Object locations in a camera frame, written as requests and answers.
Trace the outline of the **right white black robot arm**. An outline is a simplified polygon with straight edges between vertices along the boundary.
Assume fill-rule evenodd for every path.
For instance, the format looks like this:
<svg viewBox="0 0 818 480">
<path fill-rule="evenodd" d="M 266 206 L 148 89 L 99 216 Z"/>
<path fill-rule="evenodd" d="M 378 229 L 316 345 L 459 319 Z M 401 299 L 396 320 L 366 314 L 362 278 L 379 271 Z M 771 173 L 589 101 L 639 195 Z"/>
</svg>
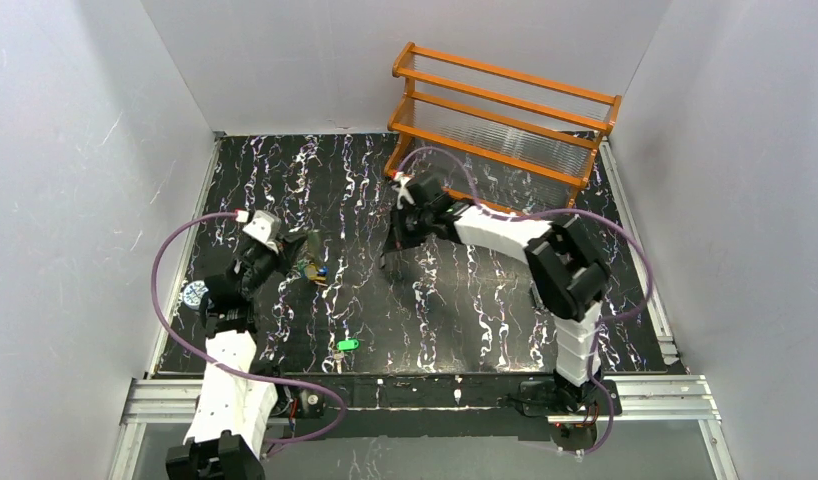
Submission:
<svg viewBox="0 0 818 480">
<path fill-rule="evenodd" d="M 419 247 L 435 236 L 525 264 L 557 333 L 554 392 L 584 401 L 601 377 L 594 341 L 610 270 L 581 223 L 531 220 L 459 199 L 432 174 L 396 173 L 392 186 L 397 199 L 383 255 Z"/>
</svg>

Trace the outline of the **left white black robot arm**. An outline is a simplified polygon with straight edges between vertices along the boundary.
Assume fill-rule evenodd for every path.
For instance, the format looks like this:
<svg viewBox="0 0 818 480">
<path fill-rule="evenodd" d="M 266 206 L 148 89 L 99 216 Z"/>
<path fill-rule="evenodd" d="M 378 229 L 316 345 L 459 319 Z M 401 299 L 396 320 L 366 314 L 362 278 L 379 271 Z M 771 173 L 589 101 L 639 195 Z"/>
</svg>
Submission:
<svg viewBox="0 0 818 480">
<path fill-rule="evenodd" d="M 255 360 L 254 298 L 272 274 L 292 272 L 306 243 L 304 234 L 247 238 L 224 271 L 204 279 L 197 312 L 209 359 L 189 429 L 167 452 L 168 478 L 264 478 L 260 449 L 280 395 L 266 379 L 274 368 Z"/>
</svg>

